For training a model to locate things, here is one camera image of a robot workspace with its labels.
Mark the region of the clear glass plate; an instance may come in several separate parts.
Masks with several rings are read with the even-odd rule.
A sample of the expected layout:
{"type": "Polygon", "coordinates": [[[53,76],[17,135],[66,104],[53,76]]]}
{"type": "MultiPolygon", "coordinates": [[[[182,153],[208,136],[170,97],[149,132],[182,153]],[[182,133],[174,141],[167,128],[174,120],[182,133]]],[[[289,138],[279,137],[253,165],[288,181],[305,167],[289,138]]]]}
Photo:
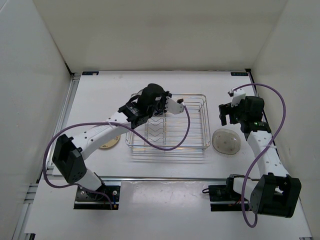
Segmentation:
{"type": "Polygon", "coordinates": [[[235,155],[241,148],[241,139],[235,131],[220,128],[212,135],[212,145],[221,154],[235,155]]]}

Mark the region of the cream patterned round plate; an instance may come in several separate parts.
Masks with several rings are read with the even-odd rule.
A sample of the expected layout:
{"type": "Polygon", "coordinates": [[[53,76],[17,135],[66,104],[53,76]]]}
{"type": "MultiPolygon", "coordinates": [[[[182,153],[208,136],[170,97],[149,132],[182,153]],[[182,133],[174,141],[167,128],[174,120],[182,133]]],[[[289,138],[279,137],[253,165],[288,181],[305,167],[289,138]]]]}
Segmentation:
{"type": "Polygon", "coordinates": [[[121,138],[120,135],[116,136],[115,138],[111,139],[107,143],[101,145],[99,147],[99,149],[107,150],[107,149],[110,149],[110,148],[114,147],[119,142],[120,138],[121,138]]]}

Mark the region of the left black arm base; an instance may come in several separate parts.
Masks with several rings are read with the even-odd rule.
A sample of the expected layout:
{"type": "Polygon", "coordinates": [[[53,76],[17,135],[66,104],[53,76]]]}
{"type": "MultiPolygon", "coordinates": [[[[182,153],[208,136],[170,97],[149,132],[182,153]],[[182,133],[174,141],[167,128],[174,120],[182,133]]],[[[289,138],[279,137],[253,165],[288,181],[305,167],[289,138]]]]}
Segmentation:
{"type": "Polygon", "coordinates": [[[73,208],[75,210],[118,210],[120,205],[121,183],[105,182],[102,189],[97,190],[103,195],[78,187],[73,208]]]}

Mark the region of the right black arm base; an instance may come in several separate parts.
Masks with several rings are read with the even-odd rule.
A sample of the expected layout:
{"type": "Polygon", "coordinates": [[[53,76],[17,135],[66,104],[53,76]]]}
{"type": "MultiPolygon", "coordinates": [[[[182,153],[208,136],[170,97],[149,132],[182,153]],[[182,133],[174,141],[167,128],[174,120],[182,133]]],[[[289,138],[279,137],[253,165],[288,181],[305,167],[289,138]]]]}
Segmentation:
{"type": "Polygon", "coordinates": [[[242,211],[241,194],[234,191],[234,179],[228,178],[224,184],[212,184],[202,190],[209,196],[211,212],[242,211]]]}

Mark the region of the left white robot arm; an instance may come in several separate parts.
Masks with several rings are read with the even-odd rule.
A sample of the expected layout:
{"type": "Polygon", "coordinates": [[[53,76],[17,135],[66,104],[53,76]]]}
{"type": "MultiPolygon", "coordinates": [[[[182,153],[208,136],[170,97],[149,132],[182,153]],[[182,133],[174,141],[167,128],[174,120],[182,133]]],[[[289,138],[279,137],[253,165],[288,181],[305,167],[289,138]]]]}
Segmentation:
{"type": "Polygon", "coordinates": [[[106,186],[85,165],[85,160],[100,146],[145,124],[153,115],[165,113],[172,94],[150,83],[132,96],[103,125],[96,125],[74,136],[57,138],[52,161],[68,184],[78,184],[95,201],[105,200],[106,186]]]}

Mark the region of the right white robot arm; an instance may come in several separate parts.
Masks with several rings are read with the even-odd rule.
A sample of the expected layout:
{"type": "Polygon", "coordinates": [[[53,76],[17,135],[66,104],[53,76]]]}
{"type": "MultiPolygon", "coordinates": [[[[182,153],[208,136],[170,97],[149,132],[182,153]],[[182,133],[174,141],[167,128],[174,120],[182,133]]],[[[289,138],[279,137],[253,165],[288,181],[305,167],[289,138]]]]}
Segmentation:
{"type": "Polygon", "coordinates": [[[262,120],[265,102],[256,96],[242,96],[238,101],[219,105],[221,124],[240,124],[240,130],[251,147],[260,179],[258,182],[242,175],[227,178],[224,193],[230,200],[238,199],[244,193],[248,208],[258,215],[291,218],[294,214],[302,188],[298,178],[291,177],[281,164],[273,147],[271,129],[262,120]]]}

